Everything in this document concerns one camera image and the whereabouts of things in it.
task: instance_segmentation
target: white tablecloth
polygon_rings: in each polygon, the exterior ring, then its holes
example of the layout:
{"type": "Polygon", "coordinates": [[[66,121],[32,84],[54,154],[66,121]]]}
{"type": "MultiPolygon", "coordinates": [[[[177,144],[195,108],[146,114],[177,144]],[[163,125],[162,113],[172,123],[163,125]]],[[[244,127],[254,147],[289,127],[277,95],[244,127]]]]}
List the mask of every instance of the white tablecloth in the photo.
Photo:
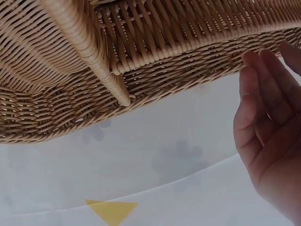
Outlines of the white tablecloth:
{"type": "Polygon", "coordinates": [[[0,145],[0,225],[290,225],[235,155],[238,105],[236,74],[45,143],[0,145]]]}

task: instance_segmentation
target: wrapped handle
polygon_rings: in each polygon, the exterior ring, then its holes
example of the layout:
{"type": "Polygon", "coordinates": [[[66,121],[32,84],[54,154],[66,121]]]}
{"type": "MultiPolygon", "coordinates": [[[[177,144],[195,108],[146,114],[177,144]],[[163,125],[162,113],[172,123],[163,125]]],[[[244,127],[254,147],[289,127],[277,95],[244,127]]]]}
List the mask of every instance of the wrapped handle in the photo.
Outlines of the wrapped handle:
{"type": "Polygon", "coordinates": [[[98,18],[87,0],[41,0],[62,34],[101,83],[123,105],[130,105],[124,81],[110,72],[106,42],[98,18]]]}

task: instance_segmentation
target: hand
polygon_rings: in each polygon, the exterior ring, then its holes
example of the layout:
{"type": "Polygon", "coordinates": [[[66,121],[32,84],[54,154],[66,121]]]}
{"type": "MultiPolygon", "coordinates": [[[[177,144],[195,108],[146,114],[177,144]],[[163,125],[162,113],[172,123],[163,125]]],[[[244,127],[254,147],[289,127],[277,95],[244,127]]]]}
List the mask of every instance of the hand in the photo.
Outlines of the hand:
{"type": "MultiPolygon", "coordinates": [[[[284,42],[286,64],[301,75],[301,50],[284,42]]],[[[268,50],[243,55],[234,138],[256,191],[301,225],[301,87],[268,50]]]]}

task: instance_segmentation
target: yellow triangle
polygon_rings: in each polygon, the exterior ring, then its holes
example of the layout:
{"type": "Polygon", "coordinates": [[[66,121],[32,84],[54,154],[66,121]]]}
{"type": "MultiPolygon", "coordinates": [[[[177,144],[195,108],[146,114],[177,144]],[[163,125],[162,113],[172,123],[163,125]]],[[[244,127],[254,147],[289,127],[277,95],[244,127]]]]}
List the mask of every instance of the yellow triangle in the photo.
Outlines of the yellow triangle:
{"type": "Polygon", "coordinates": [[[138,205],[133,202],[85,201],[109,226],[119,226],[138,205]]]}

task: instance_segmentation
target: plastic rattan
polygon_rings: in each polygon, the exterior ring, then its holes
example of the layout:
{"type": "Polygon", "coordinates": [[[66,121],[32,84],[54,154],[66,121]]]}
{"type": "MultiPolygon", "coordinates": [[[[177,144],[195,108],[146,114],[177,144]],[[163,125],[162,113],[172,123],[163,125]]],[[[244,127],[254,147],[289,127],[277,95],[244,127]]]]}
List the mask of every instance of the plastic rattan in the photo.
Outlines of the plastic rattan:
{"type": "Polygon", "coordinates": [[[300,47],[301,1],[0,0],[0,24],[0,143],[33,143],[300,47]]]}

